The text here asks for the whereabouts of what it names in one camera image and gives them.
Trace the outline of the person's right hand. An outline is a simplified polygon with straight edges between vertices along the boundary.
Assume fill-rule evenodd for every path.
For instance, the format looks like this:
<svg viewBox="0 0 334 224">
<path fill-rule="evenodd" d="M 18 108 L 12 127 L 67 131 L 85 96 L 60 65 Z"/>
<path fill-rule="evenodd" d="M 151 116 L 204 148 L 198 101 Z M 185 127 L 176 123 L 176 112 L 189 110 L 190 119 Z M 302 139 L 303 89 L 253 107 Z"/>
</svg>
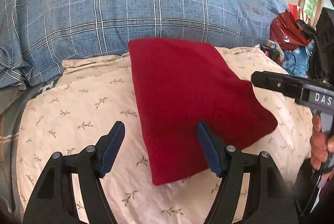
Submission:
<svg viewBox="0 0 334 224">
<path fill-rule="evenodd" d="M 328 137 L 321 131 L 321 119 L 315 114 L 312 119 L 311 165 L 314 169 L 320 170 L 322 163 L 327 160 L 328 154 L 333 153 L 333 136 Z"/>
</svg>

